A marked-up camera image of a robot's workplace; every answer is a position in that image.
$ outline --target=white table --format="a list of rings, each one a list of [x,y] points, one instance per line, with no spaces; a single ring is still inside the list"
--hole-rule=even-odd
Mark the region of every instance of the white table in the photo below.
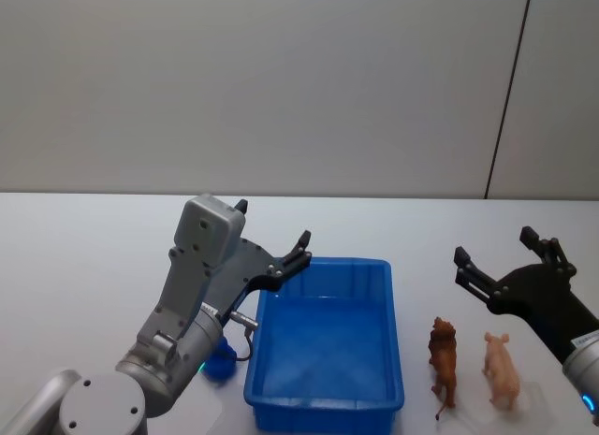
[[[157,301],[187,196],[0,194],[0,426],[52,370],[111,370]],[[235,203],[237,198],[226,197]],[[597,433],[561,366],[516,317],[490,314],[454,284],[463,245],[496,278],[537,259],[523,225],[558,237],[577,266],[576,294],[599,314],[599,203],[350,198],[249,198],[244,235],[279,255],[304,228],[314,255],[383,258],[393,267],[405,405],[401,434]],[[257,296],[242,309],[254,314]],[[427,348],[432,320],[458,334],[458,408],[434,420]],[[483,333],[509,332],[523,381],[519,411],[489,404]],[[226,328],[243,353],[242,329]],[[197,377],[153,434],[257,434],[243,401],[244,366],[226,386]]]

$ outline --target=blue object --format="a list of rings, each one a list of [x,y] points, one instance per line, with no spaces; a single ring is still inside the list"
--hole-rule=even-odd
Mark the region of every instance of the blue object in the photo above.
[[[582,395],[582,401],[585,403],[591,413],[595,412],[595,404],[588,395]]]
[[[237,353],[223,337],[218,342],[214,353],[199,367],[197,372],[203,373],[212,381],[224,382],[235,373],[236,357]]]
[[[403,405],[391,266],[313,258],[261,292],[243,395],[262,430],[388,435]]]

